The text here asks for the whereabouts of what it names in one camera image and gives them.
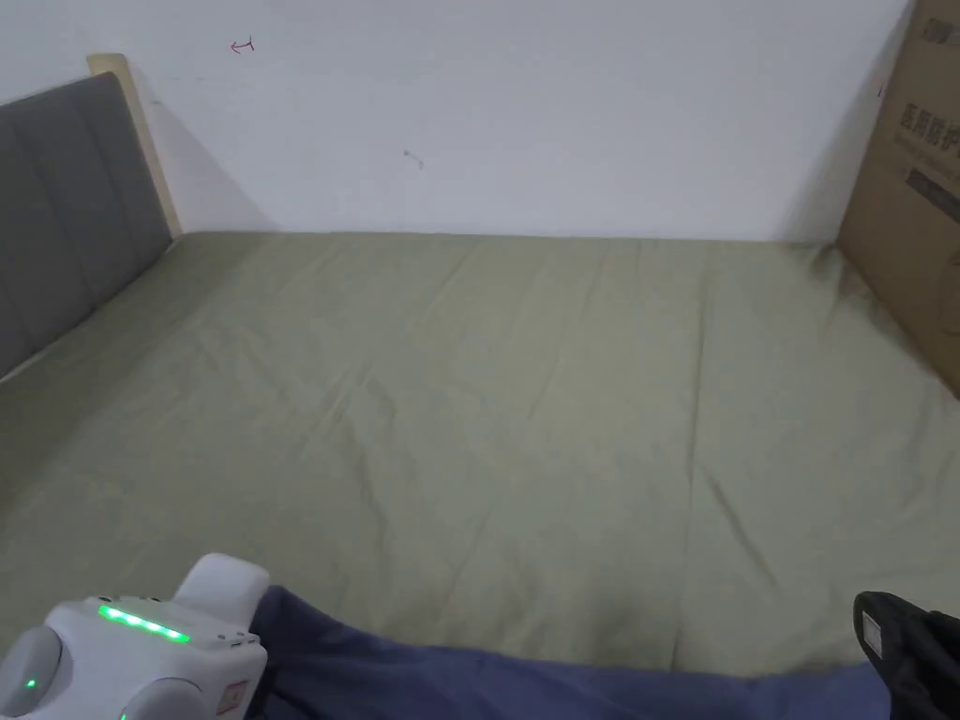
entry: red mark on wall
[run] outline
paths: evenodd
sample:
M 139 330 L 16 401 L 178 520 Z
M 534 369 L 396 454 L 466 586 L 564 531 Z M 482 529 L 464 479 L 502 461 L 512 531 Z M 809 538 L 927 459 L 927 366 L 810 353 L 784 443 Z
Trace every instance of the red mark on wall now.
M 241 54 L 239 48 L 242 48 L 242 47 L 249 47 L 251 50 L 254 50 L 254 51 L 255 51 L 256 48 L 253 47 L 253 36 L 250 36 L 250 39 L 247 40 L 247 42 L 245 42 L 243 45 L 238 45 L 238 44 L 236 44 L 235 42 L 232 42 L 232 43 L 230 44 L 230 50 L 232 50 L 232 51 L 233 51 L 234 53 L 236 53 L 237 55 L 240 55 L 240 54 Z

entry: blue fabric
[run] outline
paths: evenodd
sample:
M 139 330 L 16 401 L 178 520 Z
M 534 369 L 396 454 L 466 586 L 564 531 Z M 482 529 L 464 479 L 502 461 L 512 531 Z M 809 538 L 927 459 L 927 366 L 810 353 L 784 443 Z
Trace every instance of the blue fabric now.
M 267 720 L 887 720 L 870 665 L 742 680 L 513 660 L 354 630 L 283 588 L 253 621 Z

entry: white plastic device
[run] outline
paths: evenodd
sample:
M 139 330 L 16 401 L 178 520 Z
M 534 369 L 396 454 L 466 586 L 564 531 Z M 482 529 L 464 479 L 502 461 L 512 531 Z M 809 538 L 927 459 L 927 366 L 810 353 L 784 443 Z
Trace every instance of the white plastic device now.
M 0 664 L 0 716 L 30 720 L 239 720 L 267 663 L 250 633 L 266 570 L 206 555 L 168 602 L 57 605 Z

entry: headboard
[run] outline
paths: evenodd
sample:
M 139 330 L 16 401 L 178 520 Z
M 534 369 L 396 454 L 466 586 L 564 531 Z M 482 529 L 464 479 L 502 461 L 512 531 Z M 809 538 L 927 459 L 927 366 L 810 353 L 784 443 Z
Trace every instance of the headboard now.
M 0 377 L 123 290 L 170 242 L 115 75 L 0 107 Z

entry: green led light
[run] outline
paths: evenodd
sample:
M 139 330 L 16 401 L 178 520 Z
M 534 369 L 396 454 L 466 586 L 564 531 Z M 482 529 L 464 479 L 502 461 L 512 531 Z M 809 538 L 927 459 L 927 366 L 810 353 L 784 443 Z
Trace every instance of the green led light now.
M 171 642 L 190 641 L 190 636 L 186 636 L 183 633 L 178 633 L 176 630 L 171 630 L 170 628 L 165 628 L 162 625 L 158 625 L 150 620 L 144 620 L 142 617 L 131 615 L 129 612 L 117 610 L 116 608 L 110 608 L 106 605 L 101 605 L 99 613 L 102 617 L 105 617 L 111 622 L 120 622 L 132 628 L 139 628 L 140 630 L 151 633 L 152 635 L 166 637 Z

